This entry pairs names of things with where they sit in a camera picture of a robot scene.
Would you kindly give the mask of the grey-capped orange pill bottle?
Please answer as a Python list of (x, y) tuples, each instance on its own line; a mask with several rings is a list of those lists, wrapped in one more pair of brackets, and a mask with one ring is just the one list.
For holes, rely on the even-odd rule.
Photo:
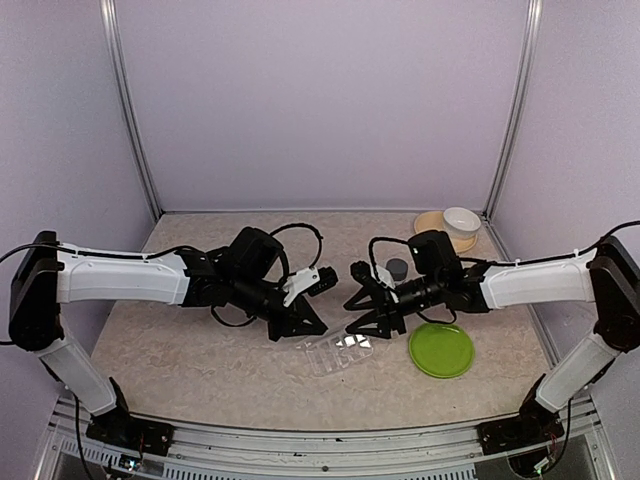
[(408, 264), (401, 258), (391, 258), (386, 262), (385, 268), (392, 279), (398, 283), (406, 280), (408, 276)]

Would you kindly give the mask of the clear plastic pill organizer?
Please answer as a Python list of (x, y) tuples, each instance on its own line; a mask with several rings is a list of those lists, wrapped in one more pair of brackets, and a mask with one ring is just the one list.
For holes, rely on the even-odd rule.
[(349, 334), (344, 329), (329, 330), (323, 336), (306, 337), (296, 345), (296, 349), (305, 354), (316, 377), (346, 370), (374, 353), (369, 337)]

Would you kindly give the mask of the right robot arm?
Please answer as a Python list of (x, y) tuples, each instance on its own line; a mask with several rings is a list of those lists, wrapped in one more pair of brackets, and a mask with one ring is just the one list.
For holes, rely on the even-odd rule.
[(535, 442), (576, 393), (639, 346), (639, 267), (612, 234), (583, 250), (511, 263), (460, 257), (444, 231), (428, 230), (405, 244), (419, 274), (414, 280), (394, 285), (374, 259), (351, 265), (360, 289), (344, 307), (362, 315), (347, 333), (388, 339), (405, 333), (407, 316), (438, 305), (452, 314), (484, 314), (524, 304), (595, 304), (592, 332), (540, 378), (513, 419), (520, 443)]

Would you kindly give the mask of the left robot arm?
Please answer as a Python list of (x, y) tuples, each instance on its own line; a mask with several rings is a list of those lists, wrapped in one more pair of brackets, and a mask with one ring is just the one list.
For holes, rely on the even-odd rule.
[(272, 341), (322, 335), (325, 323), (308, 298), (338, 281), (331, 267), (292, 271), (274, 234), (245, 227), (228, 246), (201, 251), (177, 246), (157, 253), (82, 249), (42, 231), (19, 247), (24, 257), (11, 282), (11, 344), (35, 353), (76, 395), (93, 422), (121, 445), (140, 434), (117, 384), (101, 375), (65, 331), (61, 307), (108, 300), (157, 302), (217, 311), (231, 305), (267, 324)]

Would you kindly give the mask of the green plate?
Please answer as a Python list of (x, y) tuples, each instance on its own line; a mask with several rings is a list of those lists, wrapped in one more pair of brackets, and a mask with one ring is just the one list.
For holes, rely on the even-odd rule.
[(465, 374), (475, 359), (469, 335), (455, 325), (424, 324), (410, 336), (408, 351), (414, 365), (438, 379)]

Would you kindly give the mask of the beige wooden plate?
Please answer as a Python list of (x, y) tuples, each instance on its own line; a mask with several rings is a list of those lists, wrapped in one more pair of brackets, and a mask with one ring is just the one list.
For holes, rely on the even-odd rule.
[[(429, 230), (444, 231), (443, 212), (428, 211), (421, 213), (415, 218), (413, 227), (416, 234)], [(465, 239), (450, 237), (450, 240), (456, 253), (464, 253), (470, 251), (477, 244), (478, 234)]]

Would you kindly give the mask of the white ceramic bowl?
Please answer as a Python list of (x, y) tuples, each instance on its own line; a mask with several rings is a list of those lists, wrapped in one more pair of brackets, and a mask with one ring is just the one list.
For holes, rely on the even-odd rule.
[(471, 210), (462, 207), (450, 207), (443, 211), (443, 226), (451, 237), (469, 239), (478, 233), (481, 227), (481, 220)]

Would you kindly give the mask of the front aluminium rail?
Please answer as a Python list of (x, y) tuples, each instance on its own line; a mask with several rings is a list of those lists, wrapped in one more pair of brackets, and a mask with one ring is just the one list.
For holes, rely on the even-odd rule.
[(174, 421), (163, 455), (86, 437), (88, 416), (62, 399), (45, 431), (38, 479), (612, 479), (591, 401), (561, 415), (557, 438), (489, 452), (476, 422), (304, 432)]

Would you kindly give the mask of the right aluminium frame post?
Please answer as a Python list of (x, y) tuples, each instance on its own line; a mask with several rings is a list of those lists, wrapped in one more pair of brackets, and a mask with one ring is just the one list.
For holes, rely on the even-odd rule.
[(527, 91), (533, 69), (544, 2), (530, 0), (527, 4), (527, 15), (518, 63), (516, 83), (507, 118), (506, 129), (499, 150), (497, 167), (483, 209), (483, 216), (491, 223), (496, 215), (498, 204), (506, 185), (508, 170), (516, 146), (522, 115), (525, 110)]

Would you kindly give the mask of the aluminium frame post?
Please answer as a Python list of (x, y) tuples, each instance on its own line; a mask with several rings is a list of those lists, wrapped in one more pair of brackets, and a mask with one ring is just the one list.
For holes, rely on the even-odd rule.
[(144, 150), (141, 132), (136, 118), (134, 102), (129, 87), (124, 49), (119, 31), (117, 6), (113, 0), (101, 0), (100, 12), (116, 81), (119, 103), (125, 123), (129, 144), (133, 154), (136, 172), (139, 176), (143, 196), (150, 215), (157, 223), (164, 211), (161, 207), (157, 188)]
[(491, 223), (496, 215), (498, 204), (506, 185), (508, 170), (516, 146), (522, 115), (525, 110), (527, 91), (533, 69), (544, 2), (530, 0), (527, 4), (527, 15), (518, 63), (516, 83), (507, 118), (506, 129), (499, 150), (497, 167), (483, 209), (483, 216)]

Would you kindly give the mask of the left aluminium frame post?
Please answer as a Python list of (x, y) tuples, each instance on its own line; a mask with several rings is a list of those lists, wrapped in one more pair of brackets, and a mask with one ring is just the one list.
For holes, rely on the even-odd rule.
[(101, 0), (100, 12), (116, 81), (119, 103), (125, 123), (129, 144), (133, 154), (136, 172), (139, 176), (143, 196), (150, 215), (157, 223), (164, 211), (161, 207), (157, 188), (144, 150), (141, 132), (136, 118), (134, 102), (129, 87), (124, 49), (119, 31), (117, 6), (113, 0)]

